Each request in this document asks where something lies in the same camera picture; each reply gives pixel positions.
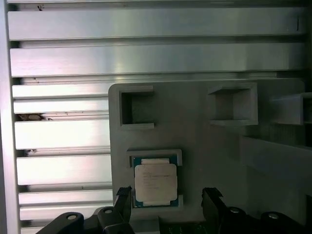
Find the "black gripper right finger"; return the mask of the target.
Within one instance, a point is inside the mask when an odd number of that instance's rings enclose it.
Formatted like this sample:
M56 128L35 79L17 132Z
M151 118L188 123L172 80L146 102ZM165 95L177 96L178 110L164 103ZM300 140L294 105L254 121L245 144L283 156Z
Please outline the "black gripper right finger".
M201 207L210 234L308 234L302 225L279 212L264 212L254 218L238 207L226 206L217 188L202 190Z

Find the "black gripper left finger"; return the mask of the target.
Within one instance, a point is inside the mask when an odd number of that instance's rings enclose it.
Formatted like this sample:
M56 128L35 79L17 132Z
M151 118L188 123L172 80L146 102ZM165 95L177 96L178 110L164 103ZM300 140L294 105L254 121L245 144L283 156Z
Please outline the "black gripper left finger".
M67 212L46 225L44 234L133 234L129 221L132 208L132 188L121 187L113 206L98 208L85 219L81 213Z

